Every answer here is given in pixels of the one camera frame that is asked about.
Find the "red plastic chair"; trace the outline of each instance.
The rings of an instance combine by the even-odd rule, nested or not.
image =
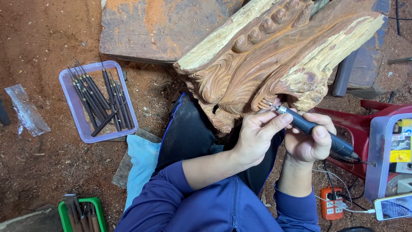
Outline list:
[[[375,114],[362,116],[315,107],[311,110],[311,113],[328,115],[335,125],[347,129],[352,137],[352,145],[354,151],[359,155],[362,161],[368,161],[369,131],[371,120],[374,117],[412,113],[412,104],[394,105],[369,100],[361,100],[360,106],[365,109],[376,109],[380,111]],[[348,172],[352,173],[355,176],[358,176],[361,179],[365,179],[366,177],[367,164],[365,163],[343,163],[331,157],[328,157],[328,161],[338,165],[339,167],[347,170]]]

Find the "orange power strip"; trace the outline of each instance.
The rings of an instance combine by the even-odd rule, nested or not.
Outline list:
[[[335,194],[336,192],[342,192],[341,188],[335,187]],[[325,199],[326,201],[321,201],[321,212],[322,217],[326,220],[336,220],[343,217],[343,209],[335,205],[342,205],[342,197],[336,196],[336,200],[333,201],[332,199],[332,186],[328,186],[326,188],[321,189],[321,198]]]

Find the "green plastic tray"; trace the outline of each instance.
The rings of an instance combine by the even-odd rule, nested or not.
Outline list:
[[[107,232],[106,224],[104,223],[102,206],[100,204],[99,198],[97,197],[82,198],[82,199],[79,199],[79,202],[91,202],[94,204],[94,207],[96,208],[97,218],[99,220],[100,230],[102,232]],[[67,215],[67,207],[63,201],[60,202],[59,204],[59,214],[60,214],[61,224],[63,225],[64,232],[73,232],[72,226],[70,225],[69,216]]]

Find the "clear plastic container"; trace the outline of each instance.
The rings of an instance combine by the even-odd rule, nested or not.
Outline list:
[[[368,165],[366,168],[365,198],[370,203],[385,197],[393,125],[404,118],[412,118],[412,113],[376,117],[370,122],[368,161],[376,163],[375,167]]]
[[[127,91],[126,83],[124,82],[123,73],[122,73],[122,69],[120,65],[117,62],[111,61],[111,60],[104,61],[103,65],[106,69],[111,69],[111,68],[117,69],[117,73],[119,74],[119,78],[120,78],[120,83],[122,85],[122,88],[124,90],[124,95],[126,97],[127,105],[129,106],[129,109],[130,109],[131,119],[133,120],[134,128],[130,130],[124,129],[119,132],[116,131],[116,132],[111,132],[107,134],[98,134],[96,137],[92,137],[91,136],[92,127],[90,126],[90,123],[86,121],[86,117],[84,115],[83,106],[80,101],[80,98],[77,95],[73,87],[73,83],[72,83],[69,72],[67,71],[67,69],[65,69],[59,75],[60,84],[61,84],[61,87],[63,88],[64,95],[66,96],[67,103],[69,104],[70,111],[72,112],[73,118],[75,120],[76,127],[77,127],[77,130],[79,131],[80,138],[85,143],[94,143],[94,142],[118,138],[124,135],[130,135],[130,134],[135,133],[139,127],[137,124],[137,119],[136,119],[136,115],[133,110],[133,106],[130,101],[129,92]],[[102,64],[99,62],[99,63],[94,63],[94,64],[83,65],[83,68],[87,73],[90,73],[90,72],[101,70]]]

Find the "clear plastic bag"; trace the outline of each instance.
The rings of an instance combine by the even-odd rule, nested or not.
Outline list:
[[[18,84],[5,88],[7,94],[12,98],[14,110],[19,119],[18,135],[25,127],[33,136],[41,135],[50,131],[50,127],[43,120],[37,108],[30,101],[26,91]]]

